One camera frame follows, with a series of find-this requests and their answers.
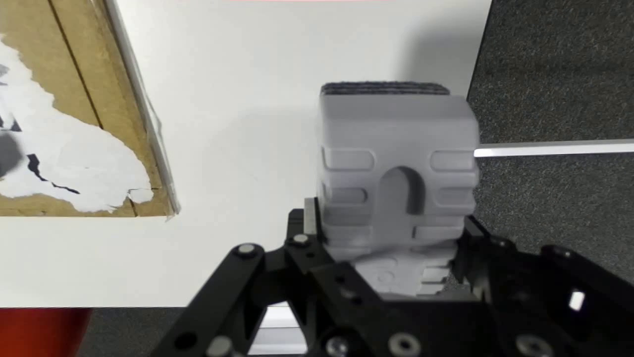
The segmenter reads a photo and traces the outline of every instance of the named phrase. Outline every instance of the black metal bracket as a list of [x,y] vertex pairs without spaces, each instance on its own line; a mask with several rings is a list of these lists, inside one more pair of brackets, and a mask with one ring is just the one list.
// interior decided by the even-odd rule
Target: black metal bracket
[[479,301],[384,301],[323,239],[293,210],[283,247],[235,245],[152,354],[247,354],[279,301],[307,354],[634,354],[632,285],[570,249],[521,253],[471,218],[451,271]]

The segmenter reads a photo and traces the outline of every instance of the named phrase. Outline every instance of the gray carpet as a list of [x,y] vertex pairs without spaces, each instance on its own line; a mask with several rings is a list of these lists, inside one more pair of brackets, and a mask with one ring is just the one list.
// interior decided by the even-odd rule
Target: gray carpet
[[[497,0],[469,103],[485,142],[634,136],[632,0]],[[634,281],[634,156],[481,160],[477,216]],[[81,357],[142,357],[172,317],[95,311]]]

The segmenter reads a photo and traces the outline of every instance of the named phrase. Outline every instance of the white painted figure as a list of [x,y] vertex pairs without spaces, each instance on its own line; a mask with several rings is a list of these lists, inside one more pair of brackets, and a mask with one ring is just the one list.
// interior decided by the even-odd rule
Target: white painted figure
[[128,198],[152,198],[150,180],[136,158],[107,130],[85,124],[53,107],[19,53],[0,41],[0,158],[15,154],[0,174],[0,194],[17,198],[45,194],[73,204],[79,212],[113,212]]

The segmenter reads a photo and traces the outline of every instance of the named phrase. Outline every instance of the gray plastic block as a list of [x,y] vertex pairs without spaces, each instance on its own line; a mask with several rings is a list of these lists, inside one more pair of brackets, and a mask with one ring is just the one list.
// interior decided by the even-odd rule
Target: gray plastic block
[[[445,269],[422,271],[430,267],[424,249],[447,245],[443,251],[451,251],[463,218],[475,210],[479,128],[465,99],[428,87],[412,91],[410,83],[406,91],[394,83],[358,83],[356,89],[330,83],[321,105],[321,212],[330,253],[358,259],[386,251],[382,257],[396,263],[374,259],[370,265],[392,275],[392,283],[368,277],[366,265],[356,263],[374,287],[400,283],[408,293],[420,287],[418,273],[445,277],[437,273]],[[432,265],[445,265],[451,253],[439,259]]]

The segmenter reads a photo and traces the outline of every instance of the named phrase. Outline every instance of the screw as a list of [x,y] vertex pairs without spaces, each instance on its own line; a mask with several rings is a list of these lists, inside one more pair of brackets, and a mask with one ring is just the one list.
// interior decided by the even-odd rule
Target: screw
[[348,354],[348,341],[342,339],[342,337],[330,337],[327,343],[325,343],[325,352],[330,354],[330,357],[346,357]]
[[309,241],[309,235],[307,235],[307,233],[295,233],[295,235],[293,235],[293,241],[299,243],[299,245],[303,245],[303,243]]
[[519,335],[515,347],[525,357],[554,357],[550,343],[537,335]]
[[566,247],[554,245],[552,249],[562,257],[572,257],[572,251]]
[[491,241],[499,247],[509,247],[509,239],[493,235]]
[[206,349],[206,357],[227,357],[233,351],[233,341],[225,335],[216,335]]
[[237,253],[239,255],[251,255],[255,251],[255,245],[253,243],[241,243],[237,245]]
[[410,333],[394,333],[388,339],[388,349],[394,357],[418,357],[422,351],[422,345]]
[[362,303],[362,299],[360,299],[360,295],[356,295],[352,289],[348,289],[348,287],[340,287],[340,295],[344,297],[344,299],[348,299],[350,303],[354,303],[354,305],[360,305]]

